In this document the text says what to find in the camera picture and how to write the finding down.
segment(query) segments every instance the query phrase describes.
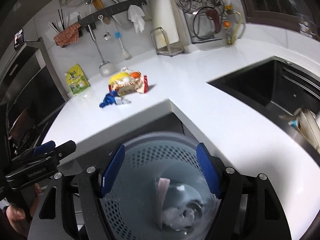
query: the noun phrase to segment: person's hand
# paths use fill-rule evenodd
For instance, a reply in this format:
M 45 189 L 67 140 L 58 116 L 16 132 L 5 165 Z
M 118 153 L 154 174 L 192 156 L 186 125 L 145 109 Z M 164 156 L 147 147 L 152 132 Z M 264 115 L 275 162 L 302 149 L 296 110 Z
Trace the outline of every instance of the person's hand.
M 33 200 L 32 206 L 30 207 L 31 217 L 33 217 L 33 215 L 36 212 L 36 208 L 40 201 L 39 194 L 41 194 L 42 192 L 39 184 L 36 183 L 34 187 L 35 187 L 36 197 Z M 24 213 L 24 210 L 22 208 L 9 206 L 6 210 L 6 215 L 13 229 L 16 230 L 20 235 L 27 237 L 28 236 L 27 232 L 21 224 L 21 221 L 26 219 L 26 214 Z

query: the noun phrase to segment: wooden spatula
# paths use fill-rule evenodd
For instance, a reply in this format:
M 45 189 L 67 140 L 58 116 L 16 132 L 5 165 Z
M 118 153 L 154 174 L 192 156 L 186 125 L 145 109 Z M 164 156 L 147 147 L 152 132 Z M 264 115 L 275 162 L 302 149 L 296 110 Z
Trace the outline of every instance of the wooden spatula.
M 101 10 L 101 9 L 104 8 L 103 3 L 102 3 L 101 0 L 93 0 L 92 3 L 93 3 L 94 7 L 95 7 L 97 10 Z M 109 20 L 108 17 L 104 17 L 104 18 L 103 18 L 103 21 L 104 21 L 105 24 L 110 24 L 110 20 Z

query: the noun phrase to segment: ceiling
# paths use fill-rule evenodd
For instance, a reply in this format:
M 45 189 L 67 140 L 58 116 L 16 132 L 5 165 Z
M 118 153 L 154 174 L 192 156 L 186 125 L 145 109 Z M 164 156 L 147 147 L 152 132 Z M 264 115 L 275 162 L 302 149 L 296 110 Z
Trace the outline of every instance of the ceiling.
M 23 28 L 38 11 L 51 1 L 52 0 L 5 0 L 5 3 L 3 3 L 5 6 L 2 6 L 0 9 L 1 15 L 7 14 L 0 28 L 0 58 L 13 40 L 15 33 Z

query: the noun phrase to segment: white countertop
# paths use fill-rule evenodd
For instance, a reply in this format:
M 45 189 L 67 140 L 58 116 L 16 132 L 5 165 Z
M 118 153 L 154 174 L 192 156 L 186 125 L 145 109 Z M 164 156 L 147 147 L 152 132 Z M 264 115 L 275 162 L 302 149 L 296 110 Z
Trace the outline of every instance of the white countertop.
M 174 112 L 211 154 L 241 174 L 265 173 L 284 208 L 292 239 L 299 239 L 320 209 L 320 168 L 284 131 L 241 101 L 206 82 L 247 65 L 278 56 L 320 75 L 320 65 L 295 52 L 264 42 L 236 45 L 173 58 L 145 55 L 128 68 L 148 76 L 146 94 L 127 95 L 132 103 L 99 108 L 108 79 L 71 98 L 44 142 L 69 140 L 77 150 L 66 163 L 161 116 Z

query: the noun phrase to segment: window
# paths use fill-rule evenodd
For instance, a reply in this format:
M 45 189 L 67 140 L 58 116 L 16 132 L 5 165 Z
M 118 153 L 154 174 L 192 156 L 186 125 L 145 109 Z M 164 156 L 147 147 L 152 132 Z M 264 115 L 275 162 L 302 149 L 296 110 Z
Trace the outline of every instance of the window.
M 319 14 L 306 0 L 243 0 L 247 22 L 300 31 L 297 14 L 310 19 L 310 29 L 317 33 Z

